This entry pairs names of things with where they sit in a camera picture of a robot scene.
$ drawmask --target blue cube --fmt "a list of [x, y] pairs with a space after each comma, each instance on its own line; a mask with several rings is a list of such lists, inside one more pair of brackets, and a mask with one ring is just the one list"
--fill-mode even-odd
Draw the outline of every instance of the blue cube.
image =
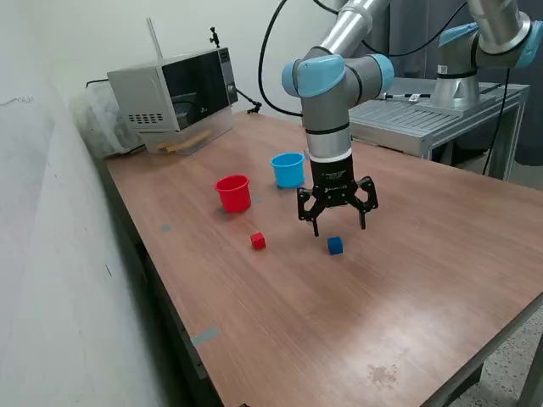
[[328, 239], [328, 251], [332, 256], [343, 253], [343, 242], [341, 242], [341, 237], [330, 237]]

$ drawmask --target table leg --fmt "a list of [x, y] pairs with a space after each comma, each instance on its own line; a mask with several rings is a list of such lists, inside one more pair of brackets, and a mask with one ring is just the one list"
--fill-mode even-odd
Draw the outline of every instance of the table leg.
[[432, 160], [432, 150], [428, 149], [423, 155], [421, 156], [423, 159], [429, 159]]
[[504, 112], [490, 159], [489, 176], [507, 181], [517, 152], [518, 134], [523, 121], [525, 100], [516, 109]]
[[462, 396], [469, 388], [481, 381], [481, 375], [483, 374], [483, 365], [479, 366], [479, 368], [471, 374], [470, 377], [468, 377], [464, 383], [462, 383], [449, 397], [447, 402], [443, 407], [448, 407], [449, 405], [453, 404], [456, 399], [458, 399], [460, 396]]
[[541, 407], [543, 404], [543, 335], [520, 395], [518, 407]]
[[451, 142], [448, 142], [445, 146], [445, 151], [443, 152], [443, 155], [441, 156], [441, 160], [439, 161], [441, 164], [444, 165], [452, 165], [452, 155], [455, 151], [455, 142], [454, 140]]

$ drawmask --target small red block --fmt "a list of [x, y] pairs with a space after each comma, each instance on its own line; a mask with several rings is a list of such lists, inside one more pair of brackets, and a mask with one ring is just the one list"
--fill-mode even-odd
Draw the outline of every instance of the small red block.
[[253, 243], [254, 250], [262, 250], [266, 247], [266, 240], [264, 239], [264, 235], [260, 232], [251, 235], [251, 242]]

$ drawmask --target silver robot arm segment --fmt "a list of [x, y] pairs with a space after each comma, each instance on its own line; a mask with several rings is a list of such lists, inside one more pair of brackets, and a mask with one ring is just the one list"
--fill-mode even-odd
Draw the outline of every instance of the silver robot arm segment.
[[543, 23], [520, 12], [517, 0], [469, 0], [468, 5], [476, 22], [441, 35], [432, 105], [474, 106], [480, 100], [479, 68], [528, 66], [541, 43]]
[[[371, 32], [373, 19], [389, 3], [349, 0], [324, 41], [283, 70], [283, 88], [301, 100], [314, 182], [312, 190], [298, 189], [298, 215], [300, 220], [313, 223], [316, 236], [316, 218], [325, 208], [354, 206], [364, 229], [365, 213], [378, 206], [372, 179], [366, 176], [355, 181], [349, 109], [386, 92], [395, 76], [394, 67], [383, 55], [344, 58]], [[367, 192], [366, 202], [356, 197], [359, 188]], [[311, 196], [315, 203], [305, 210]]]

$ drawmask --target white wall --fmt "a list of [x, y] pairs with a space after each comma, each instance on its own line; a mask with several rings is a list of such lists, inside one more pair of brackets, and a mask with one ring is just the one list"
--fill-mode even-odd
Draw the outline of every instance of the white wall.
[[0, 13], [0, 405], [170, 405], [141, 265], [17, 1]]
[[[256, 79], [260, 45], [279, 0], [20, 1], [67, 103], [87, 81], [156, 58], [146, 17], [154, 19], [166, 57], [211, 47], [209, 28], [214, 25], [221, 45], [231, 50], [238, 87], [261, 100]], [[335, 8], [342, 3], [327, 1]], [[299, 110], [299, 100], [281, 87], [281, 71], [288, 61], [318, 45], [334, 18], [311, 0], [287, 2], [266, 51], [265, 89], [273, 102]], [[248, 107], [246, 102], [236, 105], [237, 110]], [[267, 107], [263, 112], [275, 114]]]

